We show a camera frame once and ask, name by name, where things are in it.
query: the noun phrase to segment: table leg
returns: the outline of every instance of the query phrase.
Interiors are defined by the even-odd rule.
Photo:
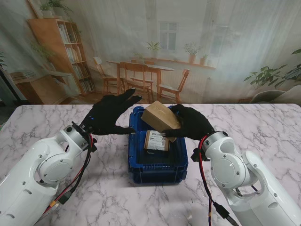
[[[120,66],[119,66],[119,64],[116,64],[116,70],[117,70],[117,95],[119,95],[119,89],[120,89]]]
[[[160,100],[161,70],[157,70],[157,100]]]

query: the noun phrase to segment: wooden table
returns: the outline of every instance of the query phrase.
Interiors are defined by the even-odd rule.
[[[116,69],[117,69],[117,95],[119,95],[119,89],[120,89],[120,62],[116,62],[116,61],[107,61],[107,62],[112,63],[112,64],[116,64]],[[157,94],[158,94],[159,89],[160,89],[160,84],[161,84],[161,71],[173,71],[173,68],[159,66],[159,65],[147,65],[147,66],[148,66],[148,72],[153,72],[153,73],[156,73],[156,75],[157,75]]]

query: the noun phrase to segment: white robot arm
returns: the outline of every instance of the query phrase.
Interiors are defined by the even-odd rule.
[[[42,216],[75,158],[87,148],[87,140],[77,130],[73,124],[34,143],[0,182],[1,226],[32,226]],[[68,152],[62,142],[68,142]],[[36,172],[42,182],[35,180]]]
[[[301,210],[255,153],[239,153],[225,132],[210,135],[202,146],[211,159],[211,175],[242,226],[301,226]],[[239,195],[233,189],[253,185],[261,189]]]

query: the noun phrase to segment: window sill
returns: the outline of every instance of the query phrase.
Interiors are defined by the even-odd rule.
[[[177,61],[177,60],[165,60],[165,59],[155,59],[155,58],[145,58],[146,60],[151,60],[151,61],[163,61],[163,62],[171,62],[171,63],[177,63],[177,64],[183,64],[183,65],[191,65],[191,66],[196,66],[196,67],[203,67],[211,70],[215,70],[215,67],[210,67],[206,65],[200,65],[200,64],[192,64],[189,62],[184,62],[184,61]]]

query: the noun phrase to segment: white marble surface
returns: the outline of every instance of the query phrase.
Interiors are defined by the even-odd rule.
[[[259,154],[301,206],[301,108],[297,105],[189,105],[209,118],[217,130],[234,138],[241,152]],[[71,121],[81,122],[91,105],[29,105],[16,109],[0,132],[0,179],[39,139],[51,137]],[[118,124],[128,125],[129,113]],[[97,137],[77,192],[38,226],[206,226],[208,198],[198,170],[189,158],[186,180],[177,186],[136,186],[127,173],[127,136]],[[188,156],[197,142],[186,139]],[[80,169],[85,154],[72,175]],[[226,201],[205,170],[213,198]],[[230,224],[213,213],[214,226]]]

